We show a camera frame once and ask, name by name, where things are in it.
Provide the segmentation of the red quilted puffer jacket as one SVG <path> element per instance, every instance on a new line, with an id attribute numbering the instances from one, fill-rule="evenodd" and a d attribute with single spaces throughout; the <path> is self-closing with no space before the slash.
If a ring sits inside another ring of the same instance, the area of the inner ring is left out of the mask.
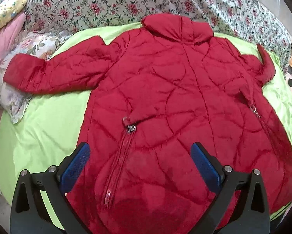
<path id="1" fill-rule="evenodd" d="M 214 198 L 190 157 L 200 142 L 235 171 L 261 171 L 270 213 L 292 201 L 292 146 L 263 87 L 270 55 L 241 54 L 207 23 L 149 15 L 37 59 L 19 90 L 90 91 L 90 158 L 68 200 L 94 233 L 187 233 Z"/>

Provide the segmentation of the pink blanket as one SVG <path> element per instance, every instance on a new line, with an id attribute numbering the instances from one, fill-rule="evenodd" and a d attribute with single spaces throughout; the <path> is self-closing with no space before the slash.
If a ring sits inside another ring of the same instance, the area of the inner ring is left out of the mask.
<path id="1" fill-rule="evenodd" d="M 0 61 L 7 55 L 21 32 L 25 21 L 25 13 L 18 13 L 14 19 L 0 29 Z"/>

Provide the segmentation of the rose floral white quilt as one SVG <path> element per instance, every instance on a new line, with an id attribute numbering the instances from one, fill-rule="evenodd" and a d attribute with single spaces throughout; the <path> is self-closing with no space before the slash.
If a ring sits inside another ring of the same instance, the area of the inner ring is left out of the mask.
<path id="1" fill-rule="evenodd" d="M 258 0 L 28 0 L 25 28 L 66 30 L 124 25 L 144 16 L 170 13 L 205 21 L 215 32 L 261 44 L 287 72 L 291 37 L 281 21 Z"/>

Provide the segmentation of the pastel floral pillow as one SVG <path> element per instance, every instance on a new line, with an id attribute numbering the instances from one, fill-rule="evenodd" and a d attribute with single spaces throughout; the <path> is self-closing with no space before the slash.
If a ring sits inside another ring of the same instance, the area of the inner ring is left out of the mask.
<path id="1" fill-rule="evenodd" d="M 12 123 L 22 119 L 32 98 L 19 90 L 19 85 L 33 62 L 38 58 L 48 60 L 70 37 L 66 31 L 23 32 L 12 50 L 0 60 L 0 110 L 7 112 Z"/>

